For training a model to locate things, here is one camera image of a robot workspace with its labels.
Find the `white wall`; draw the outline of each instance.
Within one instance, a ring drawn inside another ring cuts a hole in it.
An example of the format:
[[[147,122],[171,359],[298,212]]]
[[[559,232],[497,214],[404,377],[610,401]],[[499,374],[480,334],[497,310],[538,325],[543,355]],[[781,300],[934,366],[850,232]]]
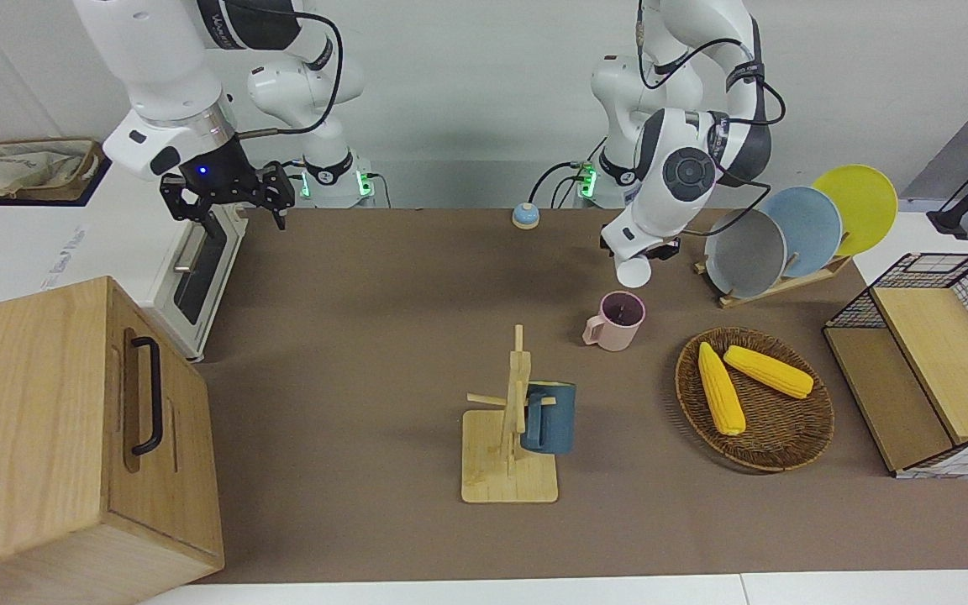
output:
[[[845,162],[901,191],[968,119],[967,0],[748,0],[772,84],[790,115],[773,128],[764,180],[808,184]],[[511,206],[534,176],[583,157],[606,131],[588,88],[599,57],[633,50],[634,0],[319,0],[365,66],[364,96],[337,108],[350,143],[407,206]],[[261,53],[211,51],[239,126]],[[697,61],[708,87],[721,74]],[[716,107],[722,95],[709,99]],[[103,137],[127,104],[70,0],[0,0],[0,139]],[[292,138],[249,142],[254,160]],[[721,191],[715,203],[749,193]]]

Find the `wooden mug tree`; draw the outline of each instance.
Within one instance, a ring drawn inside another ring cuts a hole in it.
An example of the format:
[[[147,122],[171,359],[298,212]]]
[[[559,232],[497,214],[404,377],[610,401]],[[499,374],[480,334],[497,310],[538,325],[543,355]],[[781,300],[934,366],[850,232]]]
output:
[[[507,397],[469,393],[469,402],[501,410],[469,410],[461,417],[461,499],[465,502],[554,502],[555,456],[522,447],[531,355],[523,349],[523,326],[514,326]],[[554,405],[553,397],[542,405]]]

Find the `yellow plate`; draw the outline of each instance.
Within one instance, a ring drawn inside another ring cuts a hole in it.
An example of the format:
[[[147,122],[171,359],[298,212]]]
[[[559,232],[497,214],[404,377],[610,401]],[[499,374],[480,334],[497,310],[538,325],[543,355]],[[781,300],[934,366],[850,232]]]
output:
[[[825,172],[813,183],[831,198],[847,235],[839,245],[840,256],[865,252],[891,230],[898,214],[898,195],[887,176],[876,168],[850,164]]]

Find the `plate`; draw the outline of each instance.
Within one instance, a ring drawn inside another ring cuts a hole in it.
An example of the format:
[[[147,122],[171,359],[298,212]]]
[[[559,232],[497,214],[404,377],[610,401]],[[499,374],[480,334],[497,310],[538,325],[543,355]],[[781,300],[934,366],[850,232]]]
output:
[[[721,435],[712,422],[697,368],[697,349],[703,341],[709,342],[719,356],[730,345],[740,345],[785,361],[813,376],[813,390],[808,397],[796,399],[727,366],[745,413],[745,432],[734,437]],[[755,329],[718,327],[697,334],[682,348],[675,384],[679,405],[697,435],[742,466],[758,471],[790,471],[816,460],[834,435],[831,398],[817,372],[785,342]]]
[[[811,275],[831,261],[842,239],[842,218],[831,198],[811,187],[783,189],[760,210],[779,225],[786,252],[797,258],[783,271],[786,278]]]
[[[719,229],[738,217],[741,210],[726,213],[712,225]],[[787,242],[783,231],[767,214],[749,211],[740,221],[704,244],[704,268],[725,295],[753,298],[775,286],[787,264]]]
[[[833,168],[814,181],[813,188],[831,198],[842,217],[847,235],[839,245],[841,256],[880,244],[898,215],[895,185],[876,168],[860,164]]]

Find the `black handle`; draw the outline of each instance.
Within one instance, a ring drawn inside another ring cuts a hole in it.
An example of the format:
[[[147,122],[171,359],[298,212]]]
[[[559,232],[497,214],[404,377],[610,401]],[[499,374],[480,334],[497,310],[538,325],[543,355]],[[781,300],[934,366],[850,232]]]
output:
[[[138,336],[129,341],[135,348],[151,348],[151,436],[141,445],[134,445],[134,455],[146,455],[162,441],[162,378],[159,376],[159,344],[150,336]]]

